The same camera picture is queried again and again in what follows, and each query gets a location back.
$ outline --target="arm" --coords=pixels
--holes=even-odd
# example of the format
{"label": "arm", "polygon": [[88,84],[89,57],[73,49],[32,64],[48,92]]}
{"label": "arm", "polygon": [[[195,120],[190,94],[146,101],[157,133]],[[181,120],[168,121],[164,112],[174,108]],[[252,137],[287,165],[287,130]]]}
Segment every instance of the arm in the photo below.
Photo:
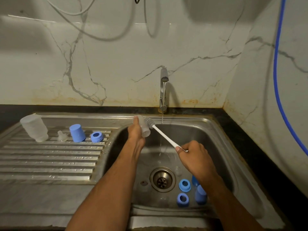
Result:
{"label": "arm", "polygon": [[264,231],[255,218],[227,189],[204,146],[191,141],[176,147],[183,165],[197,178],[208,194],[225,231]]}
{"label": "arm", "polygon": [[144,144],[138,117],[134,117],[118,158],[79,206],[66,231],[126,230],[137,160]]}

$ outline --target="blue cap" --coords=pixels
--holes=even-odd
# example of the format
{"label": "blue cap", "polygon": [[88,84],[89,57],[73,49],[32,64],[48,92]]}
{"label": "blue cap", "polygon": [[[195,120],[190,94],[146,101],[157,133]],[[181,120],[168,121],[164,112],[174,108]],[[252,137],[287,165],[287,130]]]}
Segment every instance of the blue cap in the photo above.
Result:
{"label": "blue cap", "polygon": [[103,140],[103,134],[99,131],[93,132],[91,134],[91,141],[94,143],[98,143]]}
{"label": "blue cap", "polygon": [[70,126],[70,132],[75,143],[82,142],[86,139],[86,135],[84,134],[80,124]]}
{"label": "blue cap", "polygon": [[179,188],[180,188],[181,191],[183,191],[183,192],[188,192],[188,191],[190,191],[190,189],[191,189],[190,182],[189,182],[187,179],[182,179],[182,180],[179,182]]}
{"label": "blue cap", "polygon": [[202,188],[201,185],[199,185],[197,187],[197,190],[195,192],[195,201],[199,204],[199,205],[203,205],[206,204],[207,201],[207,194],[204,191],[204,189]]}
{"label": "blue cap", "polygon": [[179,207],[188,207],[189,205],[189,198],[187,194],[179,193],[176,199],[176,203]]}
{"label": "blue cap", "polygon": [[200,183],[198,182],[198,180],[195,178],[194,175],[192,176],[192,184],[193,184],[194,186],[199,186],[199,185],[200,185]]}

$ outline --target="white cable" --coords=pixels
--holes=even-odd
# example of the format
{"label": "white cable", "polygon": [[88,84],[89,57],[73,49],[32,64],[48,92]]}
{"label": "white cable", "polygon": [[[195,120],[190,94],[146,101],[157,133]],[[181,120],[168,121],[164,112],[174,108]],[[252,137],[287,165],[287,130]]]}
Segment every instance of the white cable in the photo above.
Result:
{"label": "white cable", "polygon": [[49,0],[46,0],[46,1],[48,1],[48,3],[49,3],[53,8],[55,8],[56,10],[61,11],[62,13],[67,14],[67,15],[76,16],[76,15],[81,15],[81,14],[87,12],[87,11],[90,9],[90,7],[92,6],[92,4],[94,3],[95,0],[92,0],[91,3],[90,3],[90,5],[89,5],[86,9],[81,10],[81,11],[78,12],[78,13],[66,12],[66,11],[64,11],[64,10],[61,10],[61,9],[60,9],[59,7],[57,7],[56,5],[52,4]]}

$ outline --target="forearm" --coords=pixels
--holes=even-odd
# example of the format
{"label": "forearm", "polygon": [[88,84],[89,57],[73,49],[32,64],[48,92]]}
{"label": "forearm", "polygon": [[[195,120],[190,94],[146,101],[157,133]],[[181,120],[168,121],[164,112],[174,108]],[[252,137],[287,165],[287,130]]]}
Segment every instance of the forearm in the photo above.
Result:
{"label": "forearm", "polygon": [[201,186],[208,188],[208,197],[225,231],[264,231],[255,218],[227,189],[220,176],[213,179],[211,185],[208,182],[201,182]]}
{"label": "forearm", "polygon": [[128,140],[117,160],[91,190],[67,226],[67,231],[124,231],[129,218],[140,147]]}

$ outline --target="blue hose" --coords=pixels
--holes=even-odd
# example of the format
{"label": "blue hose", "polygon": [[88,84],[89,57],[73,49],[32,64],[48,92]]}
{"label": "blue hose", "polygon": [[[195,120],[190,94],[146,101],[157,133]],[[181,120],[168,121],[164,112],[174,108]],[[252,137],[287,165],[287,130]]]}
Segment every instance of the blue hose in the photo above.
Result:
{"label": "blue hose", "polygon": [[280,40],[280,34],[281,34],[281,27],[282,27],[282,20],[283,20],[283,13],[285,10],[286,0],[281,0],[281,9],[280,9],[280,15],[279,15],[279,23],[278,23],[278,29],[277,29],[277,36],[276,36],[276,43],[275,43],[275,53],[274,53],[274,73],[273,73],[273,79],[274,79],[274,90],[275,90],[275,97],[277,101],[277,105],[279,108],[279,111],[281,113],[281,116],[289,129],[291,135],[295,139],[295,141],[298,143],[298,145],[301,147],[301,149],[305,152],[305,154],[308,156],[308,149],[306,146],[302,143],[302,141],[299,139],[295,131],[293,130],[290,122],[288,121],[286,114],[283,110],[279,92],[278,92],[278,85],[277,85],[277,59],[278,59],[278,48],[279,48],[279,40]]}

